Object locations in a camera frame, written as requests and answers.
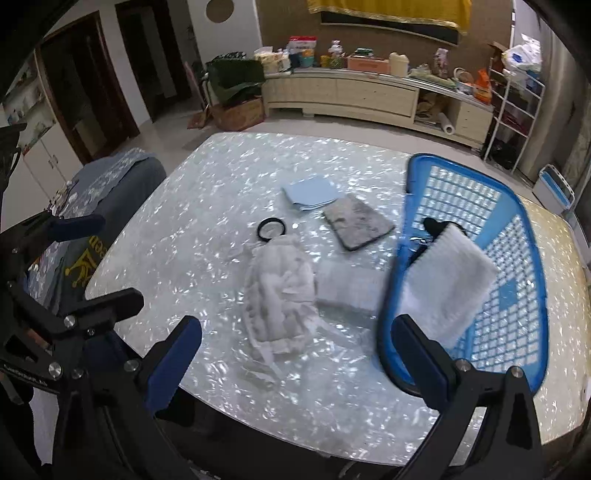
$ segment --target yellow curtain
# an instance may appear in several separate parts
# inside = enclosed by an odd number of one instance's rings
[[[334,12],[389,22],[441,25],[466,35],[472,0],[308,0],[310,13]]]

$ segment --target black ring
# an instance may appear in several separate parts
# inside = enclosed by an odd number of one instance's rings
[[[283,227],[283,231],[281,232],[281,235],[285,235],[285,232],[287,231],[286,227],[285,227],[285,222],[283,220],[281,220],[280,218],[275,218],[275,217],[269,217],[269,218],[265,218],[261,223],[259,223],[259,226],[256,229],[256,236],[262,240],[263,242],[268,242],[269,240],[271,240],[271,238],[266,238],[264,236],[261,235],[261,229],[267,225],[268,223],[280,223],[281,226]]]

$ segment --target bottle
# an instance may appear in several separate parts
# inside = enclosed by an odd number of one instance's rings
[[[340,40],[332,41],[332,45],[329,48],[329,54],[334,59],[339,59],[343,56],[343,47],[340,44]]]
[[[395,77],[406,77],[408,73],[408,57],[398,55],[396,52],[390,54],[390,75]]]

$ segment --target plastic bag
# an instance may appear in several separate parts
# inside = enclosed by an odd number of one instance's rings
[[[503,64],[508,70],[528,70],[539,73],[542,68],[540,42],[521,34],[523,43],[503,52]]]

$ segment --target storage box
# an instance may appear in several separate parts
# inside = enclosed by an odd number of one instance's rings
[[[372,59],[369,57],[347,57],[347,68],[359,72],[390,73],[389,60]]]
[[[574,191],[556,170],[548,164],[540,170],[534,185],[534,195],[540,203],[555,215],[568,210],[574,202]]]
[[[218,128],[230,132],[239,132],[245,128],[260,124],[265,119],[262,99],[255,98],[230,108],[219,103],[212,107],[213,121]]]

